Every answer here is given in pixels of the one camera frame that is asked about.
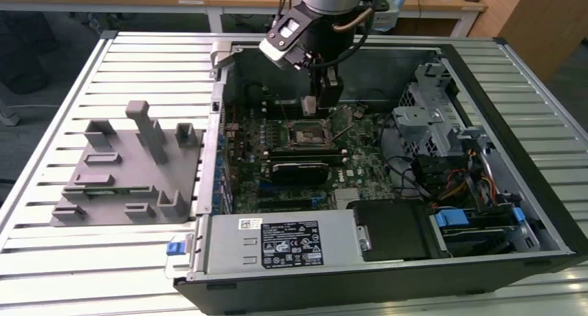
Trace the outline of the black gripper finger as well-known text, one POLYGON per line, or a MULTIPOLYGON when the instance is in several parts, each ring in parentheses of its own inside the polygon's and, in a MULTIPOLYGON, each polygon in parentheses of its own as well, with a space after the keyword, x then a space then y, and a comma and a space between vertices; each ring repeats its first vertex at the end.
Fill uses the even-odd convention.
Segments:
POLYGON ((320 98, 321 90, 323 90, 323 68, 313 68, 311 69, 311 91, 312 96, 316 97, 316 99, 320 98))
POLYGON ((327 76, 323 77, 320 82, 320 108, 335 107, 339 103, 339 99, 343 93, 343 81, 337 76, 335 80, 327 76))

